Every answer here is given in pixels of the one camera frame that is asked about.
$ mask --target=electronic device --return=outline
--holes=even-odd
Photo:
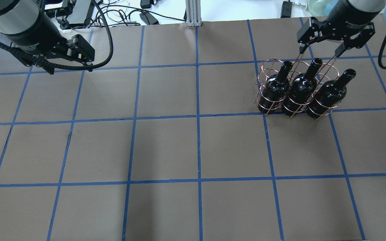
[[[93,4],[90,0],[77,0],[72,14],[66,19],[71,27],[87,26],[93,14]]]
[[[141,0],[140,6],[142,9],[149,9],[153,4],[153,0]]]
[[[147,25],[155,25],[155,24],[159,24],[159,21],[153,17],[153,15],[151,15],[151,13],[149,12],[141,12],[139,14],[139,17],[141,18],[141,20],[144,21],[145,24]]]
[[[49,4],[46,2],[44,12],[49,18],[68,16],[72,14],[73,5],[71,0],[63,0],[58,4]]]

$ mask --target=bottle top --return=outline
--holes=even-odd
[[[282,63],[282,66],[281,66],[281,71],[283,70],[290,71],[292,67],[293,67],[293,63],[291,61],[284,61],[284,63]]]
[[[322,65],[323,65],[322,59],[314,58],[311,62],[311,65],[309,66],[308,70],[305,73],[305,78],[308,80],[313,80]]]
[[[321,66],[323,64],[323,60],[320,58],[314,58],[311,62],[311,65]]]
[[[334,87],[341,90],[343,89],[355,76],[356,72],[353,69],[347,69],[343,74],[336,80]]]

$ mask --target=wine bottle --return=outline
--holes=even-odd
[[[279,72],[268,78],[258,105],[263,114],[271,114],[274,111],[273,109],[277,107],[278,103],[275,102],[281,101],[287,94],[288,88],[290,88],[290,81],[287,76],[292,67],[293,63],[291,61],[285,61],[282,63]]]
[[[282,102],[281,110],[288,116],[294,116],[300,110],[301,105],[306,104],[312,93],[317,88],[318,70],[322,66],[323,61],[320,58],[312,60],[306,73],[298,74],[291,84],[288,94]]]
[[[337,80],[327,81],[317,91],[314,99],[306,108],[308,116],[317,119],[346,96],[346,85],[356,75],[355,70],[347,69]]]

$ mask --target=bottle neck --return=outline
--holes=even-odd
[[[276,75],[275,80],[278,83],[285,82],[292,67],[293,67],[293,63],[291,63],[290,61],[285,61],[282,64],[281,69],[279,70],[278,74]]]
[[[355,77],[356,73],[354,70],[346,70],[333,84],[337,90],[342,90],[345,86]]]
[[[315,60],[312,61],[311,65],[308,67],[308,70],[306,70],[305,79],[313,80],[320,70],[321,65],[322,61],[321,63],[317,63]]]

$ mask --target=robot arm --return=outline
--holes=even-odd
[[[25,66],[43,67],[53,74],[55,68],[68,70],[89,70],[109,62],[112,56],[112,40],[109,29],[110,55],[102,63],[92,65],[95,50],[80,34],[66,39],[60,35],[57,27],[42,11],[41,1],[36,0],[0,0],[0,32],[12,41],[14,46],[0,47],[8,50]],[[47,59],[63,58],[76,61],[84,67],[68,67],[52,64]]]
[[[301,44],[300,54],[310,44],[324,40],[342,42],[334,51],[335,57],[341,56],[348,49],[362,48],[375,34],[371,21],[384,7],[386,18],[386,0],[339,0],[325,21],[320,22],[311,17],[297,32],[297,41]]]

